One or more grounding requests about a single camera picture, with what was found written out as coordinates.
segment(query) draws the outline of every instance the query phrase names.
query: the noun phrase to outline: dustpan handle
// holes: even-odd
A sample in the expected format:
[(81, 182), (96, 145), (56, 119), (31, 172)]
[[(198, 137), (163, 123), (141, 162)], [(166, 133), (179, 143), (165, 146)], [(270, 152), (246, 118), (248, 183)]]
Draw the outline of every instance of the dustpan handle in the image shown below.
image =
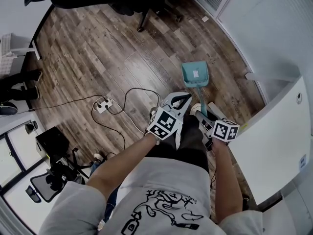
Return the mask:
[(201, 103), (201, 113), (207, 117), (206, 105), (202, 97), (200, 86), (197, 86), (197, 90), (198, 90), (198, 95), (199, 95), (200, 103)]

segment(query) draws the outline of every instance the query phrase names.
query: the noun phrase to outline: white cable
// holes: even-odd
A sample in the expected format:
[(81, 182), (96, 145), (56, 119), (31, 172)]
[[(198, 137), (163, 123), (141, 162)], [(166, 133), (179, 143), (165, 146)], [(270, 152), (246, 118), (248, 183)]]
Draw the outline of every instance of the white cable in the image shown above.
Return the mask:
[(93, 110), (94, 110), (95, 112), (98, 112), (98, 111), (94, 108), (94, 104), (95, 104), (97, 101), (99, 101), (100, 99), (102, 99), (102, 98), (103, 98), (103, 99), (106, 99), (106, 98), (111, 99), (114, 103), (116, 103), (116, 104), (118, 105), (118, 107), (122, 110), (122, 112), (130, 119), (130, 121), (133, 123), (134, 127), (136, 127), (136, 129), (137, 129), (139, 132), (141, 132), (141, 134), (144, 135), (144, 133), (137, 127), (137, 125), (136, 125), (136, 124), (134, 123), (134, 121), (131, 119), (131, 117), (128, 116), (126, 112), (124, 112), (124, 110), (123, 110), (122, 107), (118, 104), (118, 102), (116, 102), (113, 98), (111, 98), (111, 97), (109, 97), (109, 96), (102, 96), (101, 98), (98, 98), (96, 101), (94, 101), (94, 103), (93, 103), (93, 105), (92, 105), (92, 108), (93, 108)]

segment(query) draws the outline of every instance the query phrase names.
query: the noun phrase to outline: small black box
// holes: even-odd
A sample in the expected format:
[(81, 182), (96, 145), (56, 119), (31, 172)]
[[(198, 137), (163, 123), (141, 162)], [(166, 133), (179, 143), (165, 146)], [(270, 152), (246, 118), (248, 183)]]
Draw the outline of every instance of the small black box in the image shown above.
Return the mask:
[(50, 157), (50, 163), (56, 162), (67, 154), (68, 139), (57, 128), (53, 127), (36, 137), (37, 148)]

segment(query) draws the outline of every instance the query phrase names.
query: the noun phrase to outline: window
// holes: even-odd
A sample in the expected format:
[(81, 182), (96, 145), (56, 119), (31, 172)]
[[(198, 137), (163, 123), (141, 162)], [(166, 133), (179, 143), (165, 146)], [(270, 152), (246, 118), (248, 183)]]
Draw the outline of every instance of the window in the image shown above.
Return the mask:
[(0, 136), (0, 196), (44, 161), (36, 136), (36, 131), (27, 134), (25, 123)]
[(36, 136), (36, 131), (27, 134), (24, 125), (8, 133), (12, 146), (26, 170), (41, 159), (36, 150)]

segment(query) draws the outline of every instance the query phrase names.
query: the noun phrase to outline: teal dustpan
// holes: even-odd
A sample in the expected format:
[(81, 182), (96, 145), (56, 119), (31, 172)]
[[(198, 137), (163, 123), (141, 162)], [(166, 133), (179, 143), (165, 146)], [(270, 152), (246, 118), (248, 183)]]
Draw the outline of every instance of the teal dustpan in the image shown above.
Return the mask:
[(207, 117), (206, 105), (201, 93), (201, 87), (209, 83), (209, 71), (205, 61), (183, 63), (181, 65), (184, 83), (189, 88), (197, 88), (201, 102), (201, 112)]

